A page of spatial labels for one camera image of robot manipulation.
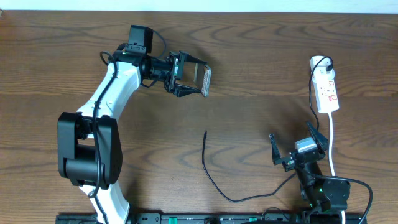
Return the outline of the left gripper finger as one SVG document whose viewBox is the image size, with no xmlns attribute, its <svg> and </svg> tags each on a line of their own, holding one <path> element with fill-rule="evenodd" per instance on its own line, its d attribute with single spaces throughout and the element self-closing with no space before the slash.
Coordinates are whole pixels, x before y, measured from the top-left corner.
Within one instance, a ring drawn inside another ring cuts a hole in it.
<svg viewBox="0 0 398 224">
<path fill-rule="evenodd" d="M 196 64 L 202 64 L 202 65 L 206 65 L 207 62 L 203 61 L 199 58 L 195 58 L 194 56 L 190 55 L 189 53 L 184 53 L 185 55 L 185 62 L 187 63 L 196 63 Z"/>
<path fill-rule="evenodd" d="M 201 93 L 201 90 L 180 84 L 175 84 L 174 86 L 174 95 L 177 97 L 183 97 L 194 93 Z"/>
</svg>

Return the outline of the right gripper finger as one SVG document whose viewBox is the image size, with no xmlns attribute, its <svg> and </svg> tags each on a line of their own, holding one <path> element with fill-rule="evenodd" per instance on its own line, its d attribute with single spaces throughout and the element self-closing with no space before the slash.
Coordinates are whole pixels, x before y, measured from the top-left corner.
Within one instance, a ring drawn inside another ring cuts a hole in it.
<svg viewBox="0 0 398 224">
<path fill-rule="evenodd" d="M 321 134 L 309 121 L 306 122 L 309 133 L 320 151 L 328 150 L 328 139 Z"/>
<path fill-rule="evenodd" d="M 271 153 L 272 153 L 272 161 L 274 165 L 278 165 L 281 163 L 281 155 L 279 152 L 279 148 L 277 147 L 276 141 L 274 139 L 274 135 L 270 134 L 269 139 L 271 141 Z"/>
</svg>

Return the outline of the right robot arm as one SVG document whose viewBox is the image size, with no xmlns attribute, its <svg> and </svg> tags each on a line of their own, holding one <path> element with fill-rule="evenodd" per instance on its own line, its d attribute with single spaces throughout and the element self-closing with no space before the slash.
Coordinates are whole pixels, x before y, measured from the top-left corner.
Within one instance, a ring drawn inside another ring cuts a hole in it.
<svg viewBox="0 0 398 224">
<path fill-rule="evenodd" d="M 341 177 L 330 177 L 322 174 L 318 161 L 326 156 L 330 146 L 329 140 L 312 124 L 308 123 L 310 136 L 297 141 L 295 149 L 288 156 L 281 156 L 274 136 L 269 136 L 272 146 L 272 161 L 282 165 L 286 172 L 294 171 L 300 182 L 302 198 L 310 206 L 290 221 L 301 223 L 339 223 L 341 214 L 348 208 L 350 195 L 349 181 Z"/>
</svg>

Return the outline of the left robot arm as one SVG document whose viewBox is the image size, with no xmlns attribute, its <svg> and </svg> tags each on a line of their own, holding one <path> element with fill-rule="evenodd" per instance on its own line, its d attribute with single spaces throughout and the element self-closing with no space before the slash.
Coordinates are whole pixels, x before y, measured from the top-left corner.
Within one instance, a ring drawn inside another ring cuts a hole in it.
<svg viewBox="0 0 398 224">
<path fill-rule="evenodd" d="M 92 97 L 75 113 L 63 112 L 57 123 L 58 171 L 80 188 L 95 208 L 94 215 L 59 215 L 56 223 L 135 223 L 137 216 L 123 196 L 119 175 L 123 153 L 118 121 L 132 94 L 144 80 L 162 82 L 177 97 L 207 97 L 211 68 L 190 54 L 170 52 L 153 57 L 155 31 L 132 25 L 129 40 L 114 53 L 100 55 L 107 72 Z"/>
</svg>

